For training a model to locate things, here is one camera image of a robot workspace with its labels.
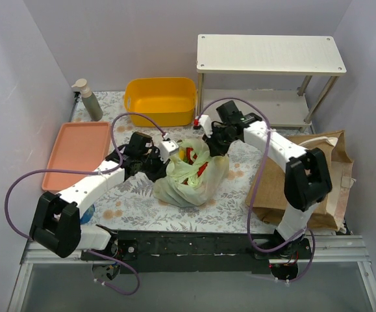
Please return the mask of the green plastic grocery bag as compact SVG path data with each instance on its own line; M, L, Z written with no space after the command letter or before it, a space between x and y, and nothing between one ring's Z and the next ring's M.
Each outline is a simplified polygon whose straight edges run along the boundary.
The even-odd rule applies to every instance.
M177 207L195 207L212 199L229 173L229 157L210 155L200 138L180 141L179 152L172 155L166 177L155 181L155 198Z

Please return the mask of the red chili pepper toy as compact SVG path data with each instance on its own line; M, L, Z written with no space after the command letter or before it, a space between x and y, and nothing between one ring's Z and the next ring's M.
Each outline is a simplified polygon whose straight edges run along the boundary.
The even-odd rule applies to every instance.
M185 154L186 154L185 158L187 160L187 163L190 164L190 165L193 165L194 162L195 162L195 160L197 159L197 154L194 151L194 149L193 148L186 148L186 153ZM198 177L200 177L203 174L203 172L205 171L205 169L207 168L207 166L208 166L208 163L205 162L204 164L202 164L199 167L199 169L197 171L197 176Z

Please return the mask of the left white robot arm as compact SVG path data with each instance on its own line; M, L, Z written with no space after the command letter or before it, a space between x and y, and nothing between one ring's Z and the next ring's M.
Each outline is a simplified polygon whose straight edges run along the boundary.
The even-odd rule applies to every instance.
M31 239L61 258L76 250L95 250L102 259L113 259L118 252L118 234L105 226L86 224L90 207L137 173L151 181L165 177L171 156L178 152L174 140L154 144L151 136L133 133L129 142L109 154L91 175L56 194L40 196L29 231Z

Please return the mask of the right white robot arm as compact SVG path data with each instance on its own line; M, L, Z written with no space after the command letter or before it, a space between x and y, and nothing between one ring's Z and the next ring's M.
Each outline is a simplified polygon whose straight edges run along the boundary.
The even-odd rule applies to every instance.
M268 239L274 246L257 245L254 240L250 243L259 254L277 254L286 259L297 251L312 213L332 190L326 157L319 148L306 149L278 134L260 109L242 114L237 101L236 97L222 98L217 108L220 120L213 122L201 111L193 127L204 131L203 140L211 156L226 155L230 145L240 140L263 151L262 166L271 159L283 170L287 206Z

